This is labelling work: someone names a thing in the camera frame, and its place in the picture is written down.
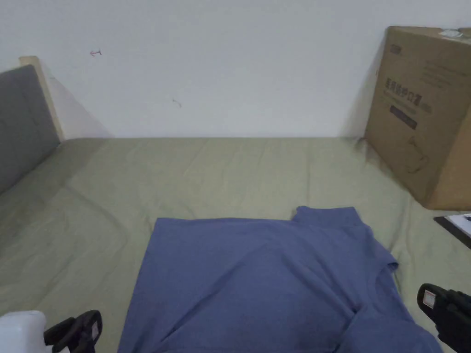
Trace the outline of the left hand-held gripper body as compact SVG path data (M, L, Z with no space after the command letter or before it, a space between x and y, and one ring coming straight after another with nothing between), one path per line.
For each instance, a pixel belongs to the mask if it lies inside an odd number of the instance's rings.
M20 311L0 318L2 353L46 353L46 316L40 311Z

